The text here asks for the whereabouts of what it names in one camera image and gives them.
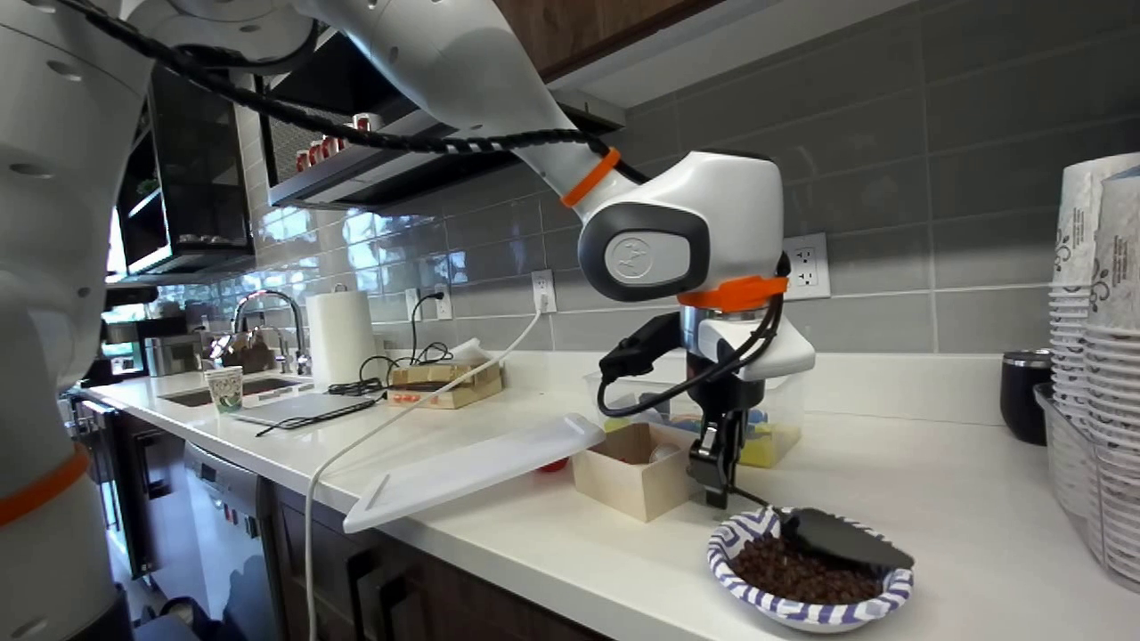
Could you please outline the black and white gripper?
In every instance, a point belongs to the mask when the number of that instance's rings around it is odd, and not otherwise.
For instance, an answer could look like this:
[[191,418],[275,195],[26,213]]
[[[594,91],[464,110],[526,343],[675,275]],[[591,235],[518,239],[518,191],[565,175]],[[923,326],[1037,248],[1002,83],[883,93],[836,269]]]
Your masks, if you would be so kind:
[[741,321],[689,310],[682,318],[689,399],[703,436],[688,449],[688,473],[706,506],[738,493],[745,412],[763,403],[770,379],[817,367],[817,345],[784,318]]

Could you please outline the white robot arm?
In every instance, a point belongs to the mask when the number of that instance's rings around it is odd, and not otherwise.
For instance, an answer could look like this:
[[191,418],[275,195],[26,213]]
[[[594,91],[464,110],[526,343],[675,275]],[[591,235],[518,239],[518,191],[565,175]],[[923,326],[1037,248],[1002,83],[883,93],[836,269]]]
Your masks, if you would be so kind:
[[0,0],[0,637],[83,641],[127,625],[86,454],[58,393],[98,343],[110,208],[148,79],[204,91],[340,34],[447,158],[509,152],[580,222],[577,259],[621,302],[675,298],[682,350],[741,379],[817,361],[784,318],[781,168],[688,152],[638,178],[551,100],[495,0]]

